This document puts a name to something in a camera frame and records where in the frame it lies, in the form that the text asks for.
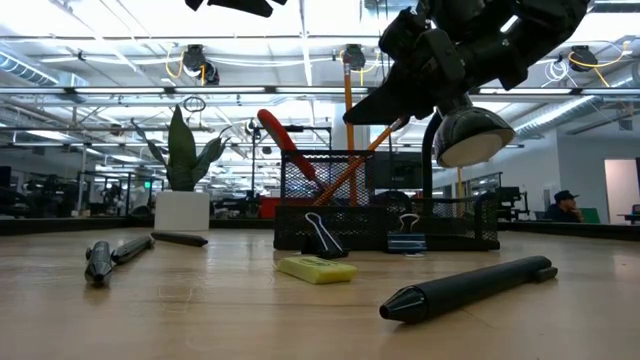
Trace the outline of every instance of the desk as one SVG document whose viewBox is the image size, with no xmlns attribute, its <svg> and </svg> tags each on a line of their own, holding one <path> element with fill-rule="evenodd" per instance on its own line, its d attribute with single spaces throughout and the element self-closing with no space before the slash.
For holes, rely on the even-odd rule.
<svg viewBox="0 0 640 360">
<path fill-rule="evenodd" d="M 203 248 L 156 244 L 86 287 L 84 250 L 149 229 L 0 239 L 3 359 L 633 359 L 640 354 L 640 247 L 500 233 L 499 252 L 405 257 L 353 252 L 352 283 L 277 273 L 272 230 L 198 233 Z M 558 280 L 526 284 L 417 326 L 378 306 L 400 287 L 546 255 Z"/>
<path fill-rule="evenodd" d="M 624 216 L 624 219 L 631 222 L 631 225 L 635 225 L 636 221 L 640 221 L 640 215 L 620 214 L 618 216 Z"/>
</svg>

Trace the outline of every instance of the man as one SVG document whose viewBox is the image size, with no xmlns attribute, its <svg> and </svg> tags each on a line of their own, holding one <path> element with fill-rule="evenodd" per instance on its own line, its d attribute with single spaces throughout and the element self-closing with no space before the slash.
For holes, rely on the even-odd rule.
<svg viewBox="0 0 640 360">
<path fill-rule="evenodd" d="M 569 190 L 562 190 L 555 194 L 554 199 L 556 203 L 549 206 L 549 209 L 547 209 L 547 212 L 544 214 L 544 218 L 557 222 L 584 222 L 582 213 L 576 206 L 575 198 L 577 197 L 578 195 L 572 195 Z"/>
</svg>

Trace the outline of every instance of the black cap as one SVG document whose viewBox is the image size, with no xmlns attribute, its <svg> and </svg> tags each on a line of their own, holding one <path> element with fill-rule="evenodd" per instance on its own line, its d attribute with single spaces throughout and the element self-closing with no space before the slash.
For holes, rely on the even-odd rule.
<svg viewBox="0 0 640 360">
<path fill-rule="evenodd" d="M 401 289 L 380 306 L 383 319 L 409 324 L 424 320 L 428 313 L 429 306 L 424 293 L 413 286 Z"/>
<path fill-rule="evenodd" d="M 573 200 L 578 196 L 580 195 L 573 195 L 569 192 L 569 190 L 562 190 L 559 193 L 555 194 L 553 198 L 556 199 L 556 202 L 560 202 L 562 200 Z"/>
</svg>

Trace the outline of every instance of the black binder clip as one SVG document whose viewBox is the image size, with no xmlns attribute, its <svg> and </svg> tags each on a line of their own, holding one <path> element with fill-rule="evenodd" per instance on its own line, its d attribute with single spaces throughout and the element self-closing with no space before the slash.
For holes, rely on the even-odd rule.
<svg viewBox="0 0 640 360">
<path fill-rule="evenodd" d="M 387 252 L 417 254 L 427 250 L 424 234 L 414 233 L 413 226 L 420 221 L 417 214 L 400 216 L 400 230 L 387 235 Z"/>
<path fill-rule="evenodd" d="M 344 248 L 340 239 L 322 225 L 320 215 L 310 212 L 304 217 L 315 231 L 305 240 L 302 254 L 313 254 L 327 260 L 349 256 L 349 250 Z"/>
</svg>

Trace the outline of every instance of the green leaf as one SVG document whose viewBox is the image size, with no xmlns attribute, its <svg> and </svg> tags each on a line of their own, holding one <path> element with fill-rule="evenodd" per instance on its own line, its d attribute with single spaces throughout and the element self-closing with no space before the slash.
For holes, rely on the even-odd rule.
<svg viewBox="0 0 640 360">
<path fill-rule="evenodd" d="M 170 177 L 169 184 L 173 191 L 193 191 L 197 181 L 193 181 L 191 177 L 191 168 L 182 164 L 171 167 L 171 171 L 167 172 Z"/>
<path fill-rule="evenodd" d="M 138 134 L 138 136 L 140 136 L 147 143 L 147 146 L 149 147 L 149 151 L 151 152 L 151 155 L 153 155 L 153 157 L 156 158 L 156 160 L 158 160 L 159 162 L 161 162 L 162 165 L 164 165 L 164 167 L 166 168 L 167 163 L 164 160 L 164 157 L 162 156 L 161 150 L 156 146 L 156 144 L 147 140 L 147 136 L 145 135 L 144 131 L 140 129 L 140 127 L 136 125 L 136 123 L 134 123 L 133 120 L 131 120 L 131 125 L 133 125 L 133 127 L 136 129 L 136 133 Z"/>
<path fill-rule="evenodd" d="M 182 111 L 176 105 L 169 126 L 169 155 L 171 162 L 193 168 L 197 164 L 196 143 L 189 127 L 182 119 Z"/>
<path fill-rule="evenodd" d="M 229 139 L 225 140 L 223 143 L 222 139 L 218 137 L 209 141 L 207 145 L 205 145 L 200 155 L 198 155 L 198 165 L 196 165 L 192 171 L 194 182 L 197 183 L 207 175 L 207 171 L 209 171 L 211 163 L 220 159 L 222 153 L 224 153 L 227 141 L 229 141 Z"/>
</svg>

